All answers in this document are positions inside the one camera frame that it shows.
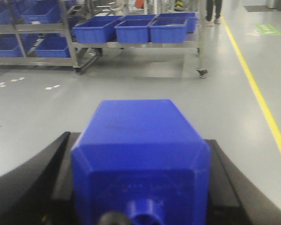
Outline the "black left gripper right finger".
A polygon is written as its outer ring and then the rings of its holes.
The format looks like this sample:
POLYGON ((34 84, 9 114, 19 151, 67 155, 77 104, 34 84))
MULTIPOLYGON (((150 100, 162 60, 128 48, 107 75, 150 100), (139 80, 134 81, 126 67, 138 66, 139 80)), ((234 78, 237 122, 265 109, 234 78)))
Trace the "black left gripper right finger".
POLYGON ((211 149, 208 225, 281 225, 281 209, 229 159, 216 140, 211 149))

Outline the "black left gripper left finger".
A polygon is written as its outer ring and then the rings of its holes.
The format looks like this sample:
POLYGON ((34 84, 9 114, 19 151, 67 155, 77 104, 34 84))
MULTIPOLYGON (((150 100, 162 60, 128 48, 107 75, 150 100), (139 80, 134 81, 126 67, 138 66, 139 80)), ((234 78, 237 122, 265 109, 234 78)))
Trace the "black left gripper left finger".
POLYGON ((0 225, 77 225, 71 148, 64 132, 45 149, 0 176, 0 225))

